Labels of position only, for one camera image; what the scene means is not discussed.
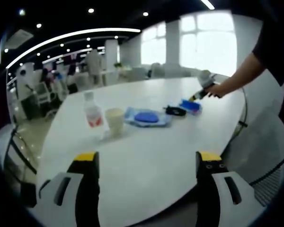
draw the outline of ceiling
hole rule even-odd
[[[53,3],[52,6],[48,2],[35,7],[10,7],[6,9],[6,17],[3,19],[3,24],[6,27],[6,40],[19,29],[31,33],[33,37],[17,49],[9,50],[7,53],[3,52],[2,66],[7,66],[29,48],[66,33],[103,27],[124,27],[142,30],[160,21],[169,22],[186,13],[207,10],[207,7],[200,0],[98,0],[92,2],[89,6],[81,6],[79,3],[57,6],[59,5],[57,2]],[[252,0],[234,0],[230,3],[226,0],[210,0],[210,2],[216,9],[231,8],[237,14],[261,17],[257,4]],[[93,8],[94,12],[88,13],[89,8]],[[26,14],[24,16],[18,14],[20,9],[25,10]],[[148,12],[148,17],[144,17],[143,12]],[[38,23],[42,24],[41,28],[36,27]],[[42,62],[47,59],[48,55],[54,57],[67,53],[67,49],[70,49],[71,52],[85,49],[88,44],[92,48],[103,46],[105,40],[108,39],[107,36],[113,39],[115,35],[119,36],[118,42],[121,44],[137,35],[137,33],[101,32],[64,38],[31,52],[17,62],[14,67],[18,67],[20,62]],[[99,36],[106,36],[106,38],[93,39]]]

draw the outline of person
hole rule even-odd
[[[75,83],[75,73],[76,73],[76,65],[70,65],[67,73],[66,84],[67,89],[69,90],[70,94],[78,92],[77,85]]]
[[[101,70],[101,57],[97,50],[92,50],[85,57],[90,78],[94,79],[94,84],[99,83]]]
[[[51,80],[48,78],[48,70],[45,68],[42,69],[40,82],[44,82],[47,89],[51,91]]]
[[[28,120],[33,118],[33,105],[35,102],[33,85],[26,76],[26,70],[21,70],[17,75],[17,90],[18,100],[21,102],[21,106]]]
[[[208,88],[209,96],[223,97],[252,82],[268,69],[279,85],[284,83],[284,17],[264,21],[257,44],[232,77]],[[279,114],[284,123],[284,100]]]

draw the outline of white oval table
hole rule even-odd
[[[94,90],[102,110],[131,106],[162,110],[201,87],[196,78],[156,79]],[[196,185],[195,152],[221,155],[240,119],[240,91],[222,99],[204,98],[199,116],[174,117],[167,128],[124,126],[118,139],[95,142],[83,112],[83,93],[63,102],[45,138],[37,190],[46,179],[66,172],[80,153],[100,153],[99,222],[124,227],[146,220],[179,200]]]

